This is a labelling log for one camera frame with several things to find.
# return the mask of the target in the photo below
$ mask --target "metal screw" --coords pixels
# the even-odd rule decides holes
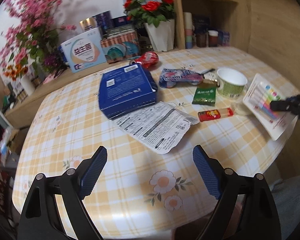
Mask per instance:
[[[263,180],[264,176],[261,173],[257,174],[257,179]]]
[[[39,173],[36,177],[35,177],[37,180],[40,180],[43,178],[43,174],[42,173]]]
[[[72,174],[74,174],[74,172],[75,172],[75,169],[69,169],[69,170],[67,170],[67,174],[68,175],[72,175]]]
[[[225,174],[232,175],[233,174],[233,170],[230,169],[230,168],[226,168],[225,169]]]

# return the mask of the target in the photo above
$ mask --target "potted plant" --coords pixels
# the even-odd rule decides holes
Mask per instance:
[[[62,0],[4,0],[9,16],[20,20],[4,35],[7,42],[0,51],[4,76],[16,81],[25,76],[31,64],[36,74],[39,68],[52,72],[58,67],[49,65],[55,61],[46,60],[55,54],[58,31],[76,29],[75,25],[55,27],[53,17],[61,3]]]
[[[127,20],[145,25],[155,51],[173,49],[175,10],[173,0],[126,0]]]

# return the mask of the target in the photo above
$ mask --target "stacked colorful container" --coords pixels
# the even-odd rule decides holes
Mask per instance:
[[[192,14],[184,12],[183,18],[185,22],[186,49],[192,49]]]

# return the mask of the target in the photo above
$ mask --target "white flower pot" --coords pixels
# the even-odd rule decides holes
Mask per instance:
[[[28,96],[33,94],[33,92],[35,91],[35,87],[27,75],[22,76],[20,83]]]
[[[174,20],[160,22],[156,28],[153,24],[145,23],[152,47],[155,51],[168,51],[173,49],[174,43]]]

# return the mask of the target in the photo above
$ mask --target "green and white cup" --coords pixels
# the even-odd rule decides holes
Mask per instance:
[[[217,91],[226,98],[237,98],[241,95],[244,86],[248,83],[247,78],[241,72],[232,68],[219,68]]]

